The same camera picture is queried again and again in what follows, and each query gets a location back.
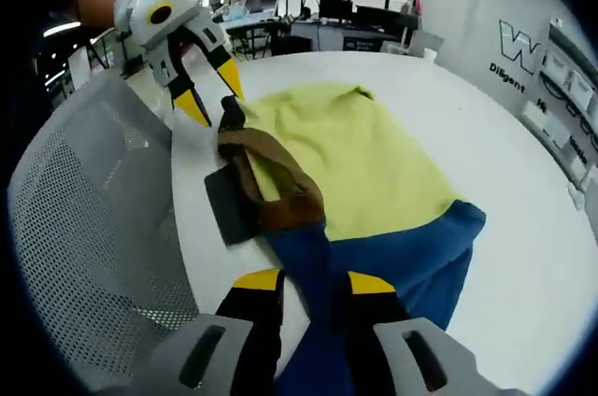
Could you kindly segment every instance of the white table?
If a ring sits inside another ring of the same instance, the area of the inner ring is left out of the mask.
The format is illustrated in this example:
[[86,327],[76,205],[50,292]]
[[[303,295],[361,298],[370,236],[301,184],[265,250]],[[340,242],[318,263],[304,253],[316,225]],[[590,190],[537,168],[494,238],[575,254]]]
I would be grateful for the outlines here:
[[[598,302],[598,247],[567,180],[550,155],[489,96],[421,59],[364,52],[302,53],[239,65],[249,101],[293,85],[353,82],[377,96],[488,221],[448,333],[477,356],[478,370],[501,387],[536,394],[583,340]],[[225,85],[204,68],[192,74],[218,125]],[[233,281],[276,266],[251,241],[226,248],[204,178],[223,162],[216,128],[176,111],[173,191],[178,236],[192,290],[215,311]],[[283,357],[307,320],[295,289],[285,289]]]

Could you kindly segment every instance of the ceiling light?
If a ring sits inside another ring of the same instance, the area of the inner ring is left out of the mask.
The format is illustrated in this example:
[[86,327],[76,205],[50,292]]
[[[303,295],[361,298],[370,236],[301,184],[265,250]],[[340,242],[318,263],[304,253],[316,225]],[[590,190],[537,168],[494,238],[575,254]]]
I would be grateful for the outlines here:
[[50,35],[58,34],[59,32],[63,32],[65,30],[74,29],[79,27],[81,23],[79,21],[69,22],[68,24],[57,25],[56,27],[52,27],[44,32],[44,38]]
[[48,80],[46,82],[46,86],[50,85],[52,83],[52,81],[54,81],[56,78],[60,77],[62,74],[64,74],[66,71],[61,71],[58,74],[56,74],[54,77],[52,77],[50,80]]

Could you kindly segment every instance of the yellow fabric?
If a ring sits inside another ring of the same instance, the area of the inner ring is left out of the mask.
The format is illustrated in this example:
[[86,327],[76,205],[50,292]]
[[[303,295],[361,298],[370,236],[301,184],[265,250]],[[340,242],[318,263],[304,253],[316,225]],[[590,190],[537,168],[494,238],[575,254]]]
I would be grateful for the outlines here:
[[349,272],[351,290],[353,295],[371,293],[396,293],[392,285],[379,277],[364,275],[363,273]]
[[236,67],[235,60],[232,58],[227,60],[217,69],[217,72],[231,89],[231,91],[234,92],[240,100],[243,100],[245,97],[243,96],[243,90],[241,89],[239,70]]
[[262,270],[261,272],[249,273],[235,281],[233,287],[251,290],[275,290],[277,287],[278,272],[280,270],[277,268],[271,268],[269,270]]
[[195,103],[195,99],[193,99],[193,94],[191,90],[185,91],[179,97],[175,99],[175,105],[181,108],[187,115],[197,121],[199,121],[202,125],[209,127],[209,123],[207,122],[206,115],[199,109],[199,106]]
[[[419,227],[458,198],[368,90],[321,84],[239,104],[245,126],[275,137],[318,184],[331,241]],[[264,199],[277,200],[264,161],[249,161]]]

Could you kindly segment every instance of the gray mesh chair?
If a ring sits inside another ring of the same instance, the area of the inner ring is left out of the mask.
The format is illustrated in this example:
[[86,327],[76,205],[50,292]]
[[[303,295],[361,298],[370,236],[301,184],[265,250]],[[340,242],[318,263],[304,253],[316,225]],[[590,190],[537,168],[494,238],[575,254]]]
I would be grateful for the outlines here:
[[127,384],[159,342],[198,315],[178,245],[170,135],[106,72],[57,108],[10,181],[30,296],[91,390]]

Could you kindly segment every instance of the white wall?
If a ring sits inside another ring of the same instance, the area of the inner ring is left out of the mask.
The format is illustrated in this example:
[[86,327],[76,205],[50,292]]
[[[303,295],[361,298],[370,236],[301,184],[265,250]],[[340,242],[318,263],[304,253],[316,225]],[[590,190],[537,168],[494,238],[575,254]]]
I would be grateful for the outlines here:
[[[490,66],[497,64],[521,86],[527,86],[532,75],[521,66],[520,58],[511,61],[502,54],[500,21],[506,21],[514,28],[513,35],[518,31],[528,35],[533,46],[541,41],[548,21],[560,18],[563,30],[596,62],[591,45],[575,17],[559,0],[421,1],[423,30],[445,39],[437,63],[467,79],[513,113],[520,112],[527,97],[520,89],[503,82],[490,71]],[[539,51],[528,52],[528,57],[534,57]]]

